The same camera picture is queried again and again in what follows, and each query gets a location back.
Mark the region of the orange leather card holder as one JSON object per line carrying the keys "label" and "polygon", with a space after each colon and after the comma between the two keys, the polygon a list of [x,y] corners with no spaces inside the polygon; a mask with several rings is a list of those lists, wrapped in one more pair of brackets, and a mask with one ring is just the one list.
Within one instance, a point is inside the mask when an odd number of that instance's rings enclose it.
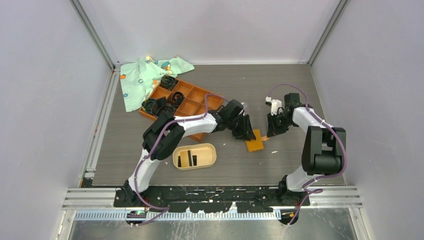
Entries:
{"label": "orange leather card holder", "polygon": [[254,129],[253,133],[256,137],[256,140],[246,140],[245,145],[248,153],[258,152],[265,149],[264,142],[268,141],[270,138],[267,135],[261,135],[259,129]]}

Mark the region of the cream oval plastic tray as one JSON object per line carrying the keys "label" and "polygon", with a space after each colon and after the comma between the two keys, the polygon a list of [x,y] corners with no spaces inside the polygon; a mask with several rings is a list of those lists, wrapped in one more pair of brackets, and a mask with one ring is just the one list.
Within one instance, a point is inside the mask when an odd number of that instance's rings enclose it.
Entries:
{"label": "cream oval plastic tray", "polygon": [[[197,156],[197,166],[180,167],[180,152],[186,150],[190,150],[192,156]],[[215,164],[216,159],[216,148],[210,143],[179,146],[172,153],[173,164],[180,171],[209,168]]]}

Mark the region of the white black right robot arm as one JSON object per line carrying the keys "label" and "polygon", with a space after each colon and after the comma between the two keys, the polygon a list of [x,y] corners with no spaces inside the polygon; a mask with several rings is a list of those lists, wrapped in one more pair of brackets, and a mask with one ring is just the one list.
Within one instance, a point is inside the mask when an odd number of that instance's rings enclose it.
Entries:
{"label": "white black right robot arm", "polygon": [[300,201],[309,193],[307,187],[321,177],[339,174],[345,165],[346,131],[333,127],[320,118],[309,104],[301,103],[299,93],[288,93],[284,100],[265,98],[268,138],[286,133],[290,127],[305,132],[301,164],[278,183],[277,198],[283,205]]}

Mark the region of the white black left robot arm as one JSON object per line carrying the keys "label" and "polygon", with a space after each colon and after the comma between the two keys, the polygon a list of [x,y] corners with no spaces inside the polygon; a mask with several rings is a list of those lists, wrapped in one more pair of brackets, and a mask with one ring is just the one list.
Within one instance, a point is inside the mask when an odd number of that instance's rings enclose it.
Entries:
{"label": "white black left robot arm", "polygon": [[142,136],[142,151],[135,170],[116,193],[118,205],[151,207],[145,201],[144,191],[149,188],[159,163],[172,155],[180,141],[187,136],[226,129],[231,131],[236,140],[256,140],[249,115],[245,114],[242,103],[235,99],[217,110],[206,108],[199,115],[174,116],[168,111],[163,112]]}

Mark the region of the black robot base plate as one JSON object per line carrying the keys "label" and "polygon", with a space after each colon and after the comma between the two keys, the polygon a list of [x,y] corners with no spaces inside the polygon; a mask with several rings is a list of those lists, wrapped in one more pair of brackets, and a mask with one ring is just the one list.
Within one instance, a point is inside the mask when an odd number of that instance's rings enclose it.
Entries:
{"label": "black robot base plate", "polygon": [[268,213],[275,207],[296,209],[310,204],[305,192],[283,191],[276,186],[150,186],[141,192],[149,204],[168,208],[170,213],[228,212],[235,205],[238,213]]}

